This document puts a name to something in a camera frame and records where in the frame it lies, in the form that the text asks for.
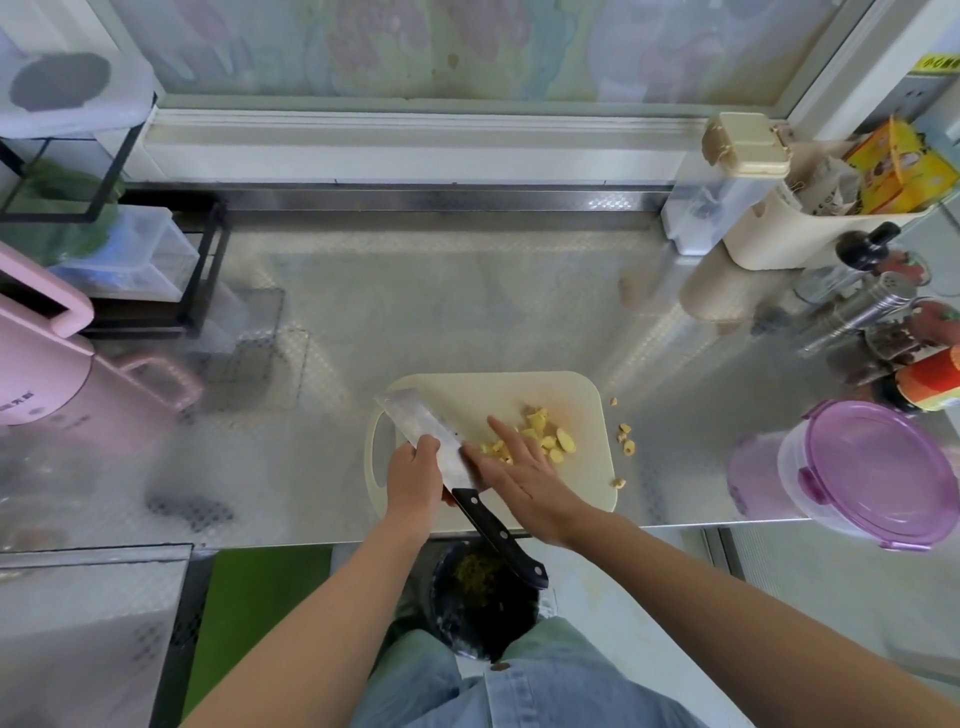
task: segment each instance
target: black knife handle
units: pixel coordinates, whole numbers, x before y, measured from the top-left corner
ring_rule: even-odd
[[[517,576],[534,589],[546,589],[550,585],[543,564],[520,548],[507,526],[480,500],[479,493],[472,488],[454,488],[450,494],[460,510]]]

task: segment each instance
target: kitchen knife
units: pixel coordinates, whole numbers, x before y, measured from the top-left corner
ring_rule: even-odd
[[[437,463],[444,486],[457,505],[520,579],[535,589],[546,589],[549,581],[543,564],[520,548],[507,527],[480,500],[479,473],[461,454],[462,443],[456,433],[440,421],[420,392],[416,389],[384,392],[376,397],[376,402],[413,445],[422,435],[432,435],[440,441]]]

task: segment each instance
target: white cutting board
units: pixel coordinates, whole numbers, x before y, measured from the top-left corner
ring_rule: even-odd
[[[494,415],[507,425],[526,425],[528,407],[546,407],[553,425],[570,433],[577,451],[557,466],[564,483],[590,505],[612,511],[616,505],[613,460],[604,422],[600,393],[589,379],[576,372],[508,372],[500,374],[410,375],[387,389],[415,387],[426,403],[464,440],[493,442],[487,425]],[[373,435],[383,410],[376,407],[367,428],[364,470],[373,508],[382,518],[387,511],[386,483],[373,475]],[[510,529],[520,529],[503,500],[488,490],[481,500]],[[442,506],[433,533],[464,533],[475,530],[459,508]]]

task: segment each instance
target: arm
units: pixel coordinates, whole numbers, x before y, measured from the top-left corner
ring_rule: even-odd
[[[960,709],[886,660],[622,516],[586,505],[536,443],[497,420],[491,426],[515,464],[473,448],[468,455],[517,520],[615,579],[755,725],[960,725]]]
[[[204,698],[183,728],[349,723],[441,502],[439,448],[424,437],[416,450],[406,445],[394,453],[383,521]]]

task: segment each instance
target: green floor mat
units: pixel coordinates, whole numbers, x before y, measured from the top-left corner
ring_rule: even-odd
[[[330,575],[332,546],[233,548],[215,557],[186,717],[264,635]]]

